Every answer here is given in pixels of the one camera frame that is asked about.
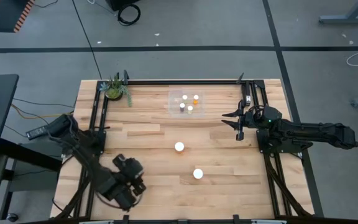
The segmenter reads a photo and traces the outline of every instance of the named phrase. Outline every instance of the table leg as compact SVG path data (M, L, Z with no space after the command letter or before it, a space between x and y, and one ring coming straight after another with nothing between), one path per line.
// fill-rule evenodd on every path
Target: table leg
M5 139L0 139L0 155L6 155L12 159L28 162L52 171L58 172L62 164L58 159L54 159L39 152L35 152L26 147L20 146Z
M321 23L337 23L337 24L358 23L358 2L346 15L320 16L319 21Z

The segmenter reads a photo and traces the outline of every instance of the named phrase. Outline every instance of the desk leg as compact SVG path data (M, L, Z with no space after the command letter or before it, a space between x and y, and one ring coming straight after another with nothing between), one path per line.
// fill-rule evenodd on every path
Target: desk leg
M9 207L11 206L12 196L13 196L13 192L11 191L8 191L7 194L5 195L5 200L2 205L2 211L0 213L0 220L6 220Z
M349 13L343 16L320 16L321 23L358 23L358 3L353 6Z
M57 159L14 144L5 139L0 139L0 154L56 172L60 170L60 166L62 165L62 162Z

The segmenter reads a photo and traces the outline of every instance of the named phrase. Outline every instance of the black power cord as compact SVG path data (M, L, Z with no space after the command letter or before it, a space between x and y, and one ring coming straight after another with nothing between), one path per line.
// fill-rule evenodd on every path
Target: black power cord
M45 8L45 7L48 7L48 6L52 5L52 4L56 4L58 1L59 1L59 0L56 0L56 1L54 1L54 2L51 2L51 3L49 3L49 4L46 4L46 5L44 5L44 6L40 6L40 5L37 5L37 4L34 4L34 5L37 6L37 7Z
M13 100L17 100L17 101L21 101L21 102L25 102L25 103L30 103L30 104L34 104L34 105L65 106L65 107L68 107L68 108L74 108L74 106L68 106L68 105L64 105L64 104L60 104L60 103L34 103L34 102L31 102L31 101L22 100L22 99L18 99L18 98L13 98Z
M9 127L8 125L5 124L4 126L5 126L5 128L8 128L8 129L10 129L10 130L16 132L16 134L22 136L23 138L27 138L27 136L25 136L24 134L21 134L20 132L16 131L15 129Z
M124 11L124 9L126 9L128 7L133 7L137 11L137 16L133 21L126 21L125 19L123 19L121 17L121 13ZM120 23L120 25L122 25L122 26L130 26L130 25L136 23L140 19L140 8L135 4L128 4L128 5L122 6L120 8L120 10L118 11L117 18L118 18L118 22Z
M96 68L98 69L99 77L100 77L100 79L102 79L102 74L101 74L101 72L100 72L98 62L96 61L96 57L94 56L94 52L93 52L93 48L92 48L91 42L90 42L90 40L89 40L89 38L88 38L88 35L86 35L86 31L85 31L84 25L82 24L82 21L81 21L80 15L79 15L79 13L78 13L77 7L75 6L75 2L74 2L74 0L71 0L71 1L73 2L75 12L77 13L77 16L78 16L78 20L80 21L80 24L81 24L81 26L82 26L82 30L84 31L86 40L88 41L89 47L90 47L90 49L91 49L94 63L96 64Z

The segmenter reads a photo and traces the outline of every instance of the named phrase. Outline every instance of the black device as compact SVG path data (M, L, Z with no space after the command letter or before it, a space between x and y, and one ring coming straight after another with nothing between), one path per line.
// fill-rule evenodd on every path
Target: black device
M57 137L62 132L64 132L64 130L69 125L70 125L70 121L67 119L67 117L61 115L57 119L52 121L50 124L28 131L25 133L25 135L29 138L29 140L33 140L41 136L46 136L48 135L48 133L53 137Z
M313 145L312 141L326 142L341 149L352 149L358 143L354 131L341 123L294 123L282 119L282 114L270 106L253 106L243 114L239 109L226 117L236 117L237 122L222 120L237 131L236 140L244 138L243 127L257 128L259 147L266 153L301 152Z
M143 167L133 158L126 159L122 154L116 156L112 162L119 169L113 172L103 167L95 158L104 147L105 133L82 131L71 115L63 115L70 125L61 131L60 138L50 136L50 139L60 143L63 151L70 151L78 162L88 171L88 177L94 184L97 193L104 198L115 200L119 208L129 211L136 203L136 197L143 193L146 186L143 184Z

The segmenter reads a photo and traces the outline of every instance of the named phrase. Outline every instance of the black cable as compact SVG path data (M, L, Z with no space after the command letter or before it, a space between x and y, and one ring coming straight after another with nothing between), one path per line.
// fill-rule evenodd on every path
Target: black cable
M20 176L28 175L28 174L40 174L42 172L53 172L53 171L52 170L40 170L40 171L35 171L35 172L26 172L24 174L17 174L14 177L20 177Z
M104 200L102 199L102 197L100 197L99 193L96 193L96 196L97 196L97 198L98 198L103 204L105 204L105 205L107 205L107 206L109 206L109 207L111 207L111 208L121 209L121 207L112 205L112 204L110 204L110 203L104 201Z
M65 107L68 107L68 108L74 108L74 106L63 105L63 104L60 104L60 103L34 103L34 102L31 102L31 101L21 100L21 99L17 99L17 98L13 98L13 100L23 101L25 103L31 103L31 104L34 104L34 105L65 106Z
M37 6L37 7L45 8L45 7L48 7L48 6L52 5L52 4L56 4L58 1L59 1L59 0L56 0L56 1L54 1L54 2L51 2L51 3L49 3L49 4L46 4L46 5L44 5L44 6L39 6L39 5L37 5L37 4L34 4L34 5Z
M94 52L93 52L93 48L92 48L91 42L90 42L90 40L89 40L89 38L88 38L88 35L86 35L86 31L85 31L84 25L82 24L82 21L81 21L80 15L79 15L79 13L78 13L77 7L75 6L74 0L71 0L71 1L73 2L75 12L77 13L77 16L78 16L78 20L80 21L80 24L81 24L81 26L82 26L82 30L84 31L86 40L88 41L89 47L90 47L90 49L91 49L94 63L96 64L96 68L98 69L98 72L99 72L99 77L100 77L100 79L102 79L102 74L101 74L101 72L100 72L98 62L96 61L96 57L94 56Z
M24 134L21 134L20 132L16 131L15 129L13 129L13 128L7 126L6 124L5 124L4 126L5 126L6 128L9 128L10 130L16 132L16 134L22 136L23 138L27 138L27 136L25 136Z
M100 5L99 3L97 3L96 1L94 2L95 4L97 4L98 6L102 7L103 9L107 10L108 12L110 12L111 14L113 14L114 16L116 15L115 13L113 13L112 11L110 11L110 9ZM134 9L136 9L137 11L137 16L136 19L134 19L133 21L126 21L121 17L121 13L123 12L124 9L128 8L128 7L133 7ZM122 26L130 26L134 23L136 23L139 19L140 19L140 8L138 6L136 6L135 4L128 4L125 6L122 6L120 8L120 10L118 11L118 15L117 15L117 19L118 19L118 23L120 23L120 25Z
M54 198L52 198L52 203L53 203L53 205L54 205L54 206L56 206L56 207L57 207L57 209L59 209L60 211L63 211L63 209L62 209L62 208L60 208L60 207L56 204L56 202L55 202L55 197L54 197Z
M137 16L133 21L126 21L125 19L123 19L121 17L121 13L124 11L124 9L126 9L128 7L133 7L137 11ZM127 4L125 6L122 6L118 11L117 18L118 18L118 23L120 23L120 25L122 25L122 26L133 25L134 23L136 23L140 19L140 8L135 4Z

